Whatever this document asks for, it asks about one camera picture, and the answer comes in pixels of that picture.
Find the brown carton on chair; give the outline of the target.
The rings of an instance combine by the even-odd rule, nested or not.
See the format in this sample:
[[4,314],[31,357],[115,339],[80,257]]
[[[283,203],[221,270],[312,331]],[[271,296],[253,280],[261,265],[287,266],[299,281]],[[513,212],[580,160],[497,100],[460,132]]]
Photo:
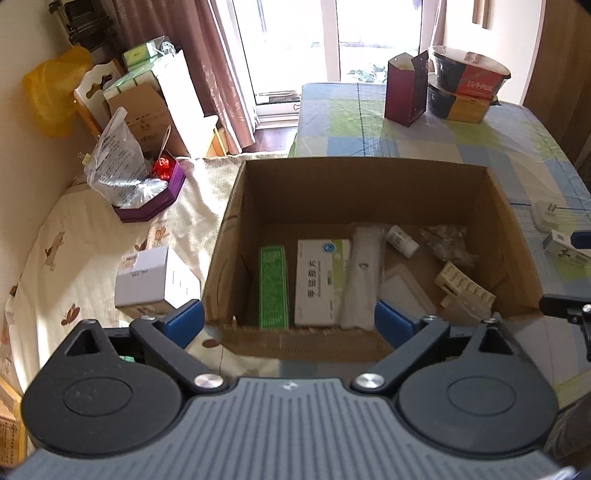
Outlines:
[[145,154],[155,156],[164,134],[170,130],[165,149],[175,157],[189,156],[165,101],[152,86],[132,87],[109,98],[107,104],[111,114],[119,107],[127,112],[125,122]]

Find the maroon curtain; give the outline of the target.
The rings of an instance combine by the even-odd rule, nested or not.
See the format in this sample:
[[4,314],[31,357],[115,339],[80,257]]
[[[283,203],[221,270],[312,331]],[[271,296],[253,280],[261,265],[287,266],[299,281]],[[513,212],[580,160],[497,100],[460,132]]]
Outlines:
[[184,52],[204,113],[215,114],[226,147],[238,154],[254,144],[257,118],[253,96],[240,84],[245,55],[235,55],[238,29],[228,1],[104,1],[127,49],[159,36]]

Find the patterned cream bedsheet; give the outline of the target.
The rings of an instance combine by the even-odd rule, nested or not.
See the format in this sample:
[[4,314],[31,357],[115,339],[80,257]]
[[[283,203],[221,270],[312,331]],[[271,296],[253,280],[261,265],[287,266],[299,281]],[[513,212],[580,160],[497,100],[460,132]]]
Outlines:
[[125,255],[170,247],[205,280],[238,169],[249,155],[187,161],[175,203],[148,222],[123,223],[85,182],[68,188],[46,217],[1,312],[1,375],[23,392],[58,344],[85,318],[125,327],[114,305]]

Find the purple hexagonal box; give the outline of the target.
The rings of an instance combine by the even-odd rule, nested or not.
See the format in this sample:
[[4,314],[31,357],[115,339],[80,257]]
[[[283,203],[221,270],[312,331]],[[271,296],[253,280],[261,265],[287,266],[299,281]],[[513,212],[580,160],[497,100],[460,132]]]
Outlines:
[[113,207],[115,214],[123,223],[147,222],[171,206],[177,199],[185,174],[182,167],[176,163],[166,187],[138,208]]

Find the lower yellow instant noodle bowl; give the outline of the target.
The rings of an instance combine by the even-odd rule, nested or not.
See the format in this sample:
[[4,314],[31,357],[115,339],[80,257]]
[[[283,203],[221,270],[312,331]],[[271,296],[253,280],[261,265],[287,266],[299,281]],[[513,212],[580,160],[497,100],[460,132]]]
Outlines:
[[471,124],[483,121],[491,106],[499,106],[496,97],[486,100],[467,95],[458,95],[441,89],[435,84],[429,84],[427,105],[436,117]]

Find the white paper shopping bag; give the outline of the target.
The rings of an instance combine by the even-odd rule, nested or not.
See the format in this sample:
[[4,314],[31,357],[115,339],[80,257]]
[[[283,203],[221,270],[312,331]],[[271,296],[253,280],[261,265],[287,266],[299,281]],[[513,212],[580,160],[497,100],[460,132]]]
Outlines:
[[184,52],[156,60],[152,72],[160,86],[168,114],[171,134],[168,151],[176,157],[213,157],[218,147],[215,114],[205,114],[195,92]]

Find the clear plastic storage box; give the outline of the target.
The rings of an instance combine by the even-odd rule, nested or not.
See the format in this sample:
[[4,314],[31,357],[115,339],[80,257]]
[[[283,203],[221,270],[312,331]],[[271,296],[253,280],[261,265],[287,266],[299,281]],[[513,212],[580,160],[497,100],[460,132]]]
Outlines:
[[435,304],[405,265],[394,266],[385,273],[379,299],[417,319],[437,313]]

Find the crinkled clear plastic bag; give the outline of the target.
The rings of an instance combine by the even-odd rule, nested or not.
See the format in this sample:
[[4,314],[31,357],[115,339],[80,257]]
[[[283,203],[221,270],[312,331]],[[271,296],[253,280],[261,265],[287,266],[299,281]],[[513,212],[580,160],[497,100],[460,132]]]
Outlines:
[[420,234],[433,255],[443,262],[457,267],[474,269],[478,256],[468,251],[465,237],[467,228],[463,225],[440,224],[422,227]]

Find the small white cardboard box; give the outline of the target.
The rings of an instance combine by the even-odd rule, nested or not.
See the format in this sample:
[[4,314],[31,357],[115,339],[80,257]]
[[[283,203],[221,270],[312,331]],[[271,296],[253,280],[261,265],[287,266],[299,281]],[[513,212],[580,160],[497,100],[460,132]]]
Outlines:
[[138,251],[121,258],[114,306],[135,319],[165,316],[190,300],[199,300],[200,280],[169,247]]

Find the long white medicine box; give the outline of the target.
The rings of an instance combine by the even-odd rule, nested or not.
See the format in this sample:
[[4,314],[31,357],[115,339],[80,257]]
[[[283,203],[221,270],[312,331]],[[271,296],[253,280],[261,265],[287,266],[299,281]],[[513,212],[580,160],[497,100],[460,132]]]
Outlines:
[[544,251],[555,258],[580,268],[590,265],[590,256],[585,251],[576,249],[570,237],[562,232],[551,230],[544,238],[542,245]]

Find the brown cardboard box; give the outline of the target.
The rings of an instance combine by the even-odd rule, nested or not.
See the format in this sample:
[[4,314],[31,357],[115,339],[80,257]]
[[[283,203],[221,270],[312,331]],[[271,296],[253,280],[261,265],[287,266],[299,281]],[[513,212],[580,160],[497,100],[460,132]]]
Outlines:
[[231,351],[283,360],[376,361],[391,348],[374,310],[440,313],[445,261],[431,227],[463,229],[467,276],[505,319],[533,314],[539,275],[487,167],[325,157],[242,164],[204,287],[205,321]]

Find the dark red gift bag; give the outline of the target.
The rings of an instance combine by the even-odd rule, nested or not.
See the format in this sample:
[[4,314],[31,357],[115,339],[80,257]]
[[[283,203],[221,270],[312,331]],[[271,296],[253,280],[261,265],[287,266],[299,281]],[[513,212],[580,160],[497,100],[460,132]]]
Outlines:
[[388,62],[385,118],[410,127],[427,108],[429,52],[408,53]]

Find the yellow plastic bag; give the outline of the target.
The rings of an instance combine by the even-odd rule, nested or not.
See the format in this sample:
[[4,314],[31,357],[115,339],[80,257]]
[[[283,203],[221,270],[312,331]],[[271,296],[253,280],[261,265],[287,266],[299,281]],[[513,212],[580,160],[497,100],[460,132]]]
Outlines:
[[76,45],[24,75],[21,85],[27,104],[45,137],[67,138],[71,134],[76,114],[73,92],[93,67],[90,52]]

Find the clear bag with papers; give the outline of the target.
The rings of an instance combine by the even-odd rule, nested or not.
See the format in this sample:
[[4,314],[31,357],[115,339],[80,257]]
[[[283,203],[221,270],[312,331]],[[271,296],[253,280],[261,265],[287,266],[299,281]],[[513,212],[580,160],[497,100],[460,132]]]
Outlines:
[[137,209],[162,193],[168,182],[153,177],[151,163],[125,122],[127,111],[118,107],[84,160],[86,183],[113,207]]

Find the green tissue packs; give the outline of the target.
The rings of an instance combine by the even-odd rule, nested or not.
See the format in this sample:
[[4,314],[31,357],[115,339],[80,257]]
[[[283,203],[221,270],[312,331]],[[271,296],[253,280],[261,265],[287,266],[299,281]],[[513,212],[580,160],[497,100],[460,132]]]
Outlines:
[[113,97],[141,84],[150,85],[156,92],[161,90],[154,68],[176,54],[176,48],[167,36],[156,37],[142,43],[123,54],[127,73],[112,83],[104,92],[104,98]]

